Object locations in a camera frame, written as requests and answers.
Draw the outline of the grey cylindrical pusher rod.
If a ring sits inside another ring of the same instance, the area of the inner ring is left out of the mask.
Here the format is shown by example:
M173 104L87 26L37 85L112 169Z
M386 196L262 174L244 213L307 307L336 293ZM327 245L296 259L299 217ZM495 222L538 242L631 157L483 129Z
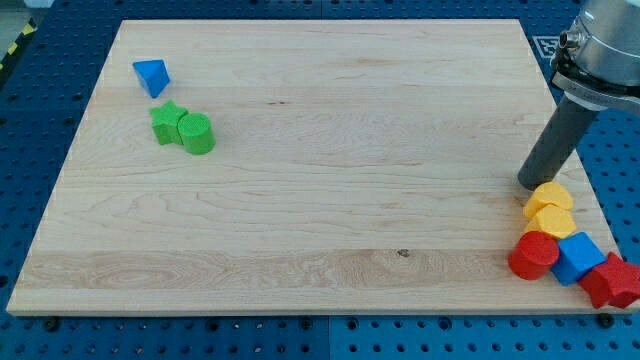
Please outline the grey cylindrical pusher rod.
M519 183L533 191L552 181L598 114L598 105L565 94L521 166Z

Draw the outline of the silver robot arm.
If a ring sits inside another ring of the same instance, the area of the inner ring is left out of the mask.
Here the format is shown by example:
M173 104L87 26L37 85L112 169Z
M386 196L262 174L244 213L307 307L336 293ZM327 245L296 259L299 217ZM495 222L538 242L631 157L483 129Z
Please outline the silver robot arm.
M551 66L563 96L517 174L528 190L554 179L600 112L639 114L639 3L584 2Z

